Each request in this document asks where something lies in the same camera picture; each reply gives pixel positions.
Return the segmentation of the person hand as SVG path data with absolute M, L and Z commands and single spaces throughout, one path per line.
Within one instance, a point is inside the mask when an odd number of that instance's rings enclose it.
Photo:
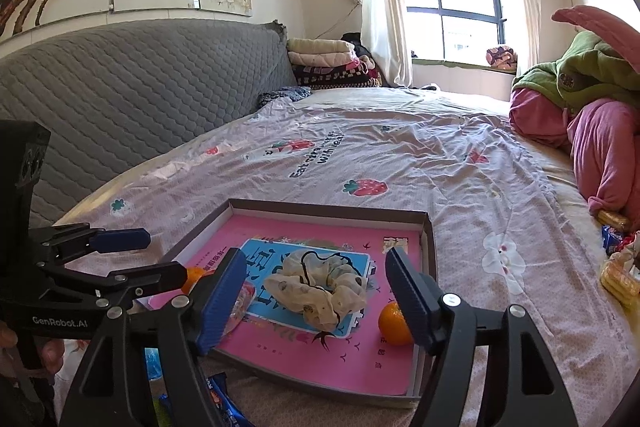
M 65 355 L 65 343 L 62 339 L 34 337 L 27 343 L 19 343 L 13 329 L 1 322 L 1 375 L 6 378 L 17 379 L 14 362 L 11 360 L 11 350 L 24 347 L 21 355 L 22 362 L 28 369 L 37 369 L 43 375 L 55 375 L 62 369 Z

